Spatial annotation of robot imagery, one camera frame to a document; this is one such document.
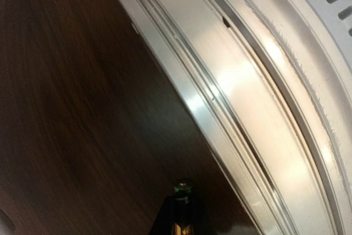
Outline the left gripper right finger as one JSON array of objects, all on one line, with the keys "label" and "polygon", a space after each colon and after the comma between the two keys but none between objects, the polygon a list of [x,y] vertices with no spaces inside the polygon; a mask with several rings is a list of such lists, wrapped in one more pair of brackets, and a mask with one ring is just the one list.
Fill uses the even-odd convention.
[{"label": "left gripper right finger", "polygon": [[191,221],[195,235],[216,235],[205,204],[198,193],[191,198]]}]

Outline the gold green battery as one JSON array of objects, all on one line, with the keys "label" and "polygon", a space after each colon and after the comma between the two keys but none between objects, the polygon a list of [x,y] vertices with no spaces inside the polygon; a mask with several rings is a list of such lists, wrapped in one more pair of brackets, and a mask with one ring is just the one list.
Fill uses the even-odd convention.
[{"label": "gold green battery", "polygon": [[194,234],[194,185],[182,179],[174,186],[171,234]]}]

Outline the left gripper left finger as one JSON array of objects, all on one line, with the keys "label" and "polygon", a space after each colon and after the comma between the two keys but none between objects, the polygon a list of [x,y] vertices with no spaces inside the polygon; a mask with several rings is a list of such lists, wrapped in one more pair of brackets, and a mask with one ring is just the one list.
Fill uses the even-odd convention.
[{"label": "left gripper left finger", "polygon": [[175,199],[165,197],[148,235],[172,235],[175,225]]}]

